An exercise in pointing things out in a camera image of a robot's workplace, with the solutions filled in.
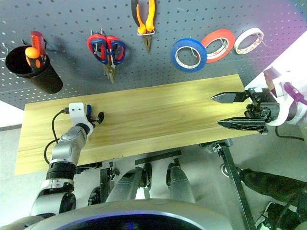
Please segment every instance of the blue tape roll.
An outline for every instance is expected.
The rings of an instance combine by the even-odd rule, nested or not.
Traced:
[[[184,47],[192,48],[199,54],[200,59],[196,65],[187,66],[178,59],[177,53],[180,49]],[[173,64],[178,69],[185,71],[185,72],[196,72],[198,70],[201,70],[205,66],[207,62],[207,51],[205,47],[199,41],[195,39],[191,39],[191,38],[182,38],[174,44],[171,50],[171,59],[172,59]]]

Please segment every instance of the white tape roll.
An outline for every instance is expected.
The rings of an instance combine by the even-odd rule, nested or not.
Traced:
[[[257,35],[258,38],[253,42],[253,44],[251,44],[250,46],[244,48],[244,49],[239,49],[239,45],[241,44],[241,42],[247,38],[248,36],[251,35]],[[246,30],[243,34],[241,34],[234,45],[234,48],[236,50],[237,54],[247,54],[250,51],[252,51],[253,49],[255,49],[257,46],[259,46],[259,44],[262,42],[264,37],[264,33],[259,29],[259,28],[251,28],[249,30]]]
[[[199,57],[199,58],[198,58],[198,59],[199,59],[199,60],[198,60],[198,63],[196,63],[195,65],[192,65],[192,66],[188,66],[188,65],[182,63],[182,62],[179,60],[179,58],[178,58],[178,51],[181,50],[181,49],[184,49],[184,48],[189,48],[189,49],[191,49],[191,51],[194,50],[194,51],[197,53],[197,57]],[[196,67],[200,64],[200,62],[201,62],[201,55],[200,55],[199,52],[198,52],[196,49],[194,49],[193,47],[190,47],[190,46],[182,46],[182,47],[180,47],[180,48],[176,51],[175,59],[176,59],[176,62],[177,62],[181,67],[183,67],[183,68],[185,68],[185,69],[194,69],[194,68],[196,68]]]

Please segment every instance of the red and blue scissors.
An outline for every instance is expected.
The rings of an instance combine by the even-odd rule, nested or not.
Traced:
[[[87,46],[97,60],[105,65],[105,73],[108,70],[108,78],[114,83],[115,67],[120,64],[126,54],[126,45],[117,37],[95,33],[87,39]]]

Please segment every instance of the wooden board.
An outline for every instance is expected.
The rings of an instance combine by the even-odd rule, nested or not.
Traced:
[[[15,174],[47,170],[43,151],[53,139],[51,120],[69,103],[91,104],[92,114],[105,112],[82,149],[79,165],[169,148],[255,134],[223,128],[217,120],[243,116],[246,103],[220,104],[217,93],[242,91],[239,76],[187,81],[118,92],[65,98],[25,106]],[[55,122],[59,136],[71,127],[69,115]],[[48,150],[50,159],[51,145]]]

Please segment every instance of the tape roll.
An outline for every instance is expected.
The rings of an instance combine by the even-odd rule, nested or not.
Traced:
[[[184,48],[190,48],[196,52],[199,59],[197,64],[188,66],[179,60],[178,51]],[[199,41],[192,38],[182,38],[174,44],[171,50],[171,59],[178,69],[185,72],[196,72],[205,66],[207,61],[207,51]]]
[[[220,39],[224,39],[225,43],[223,41],[224,44],[219,49],[208,54],[207,63],[212,63],[222,59],[230,52],[232,47],[234,47],[235,36],[230,30],[226,29],[217,30],[208,34],[201,43],[205,48],[207,48],[210,43]]]
[[[241,42],[247,38],[248,36],[251,35],[257,35],[258,38],[253,42],[253,44],[251,44],[250,46],[244,48],[244,49],[239,49],[239,45],[241,44]],[[262,42],[264,37],[264,33],[259,29],[259,28],[251,28],[249,30],[246,30],[243,34],[241,34],[236,42],[235,42],[235,50],[237,54],[247,54],[250,51],[254,50],[257,46],[259,46],[259,44]]]

